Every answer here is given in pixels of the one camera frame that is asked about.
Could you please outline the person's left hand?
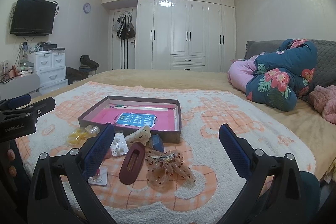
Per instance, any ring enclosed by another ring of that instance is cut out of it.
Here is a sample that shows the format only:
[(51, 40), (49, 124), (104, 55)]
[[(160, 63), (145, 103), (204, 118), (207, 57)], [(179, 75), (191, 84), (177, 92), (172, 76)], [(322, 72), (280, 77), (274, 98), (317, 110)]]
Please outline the person's left hand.
[[(9, 162), (12, 162), (15, 160), (15, 153), (12, 149), (9, 149), (7, 151), (7, 157), (9, 159)], [(17, 175), (17, 170), (13, 165), (11, 165), (8, 169), (8, 173), (11, 177), (15, 177)]]

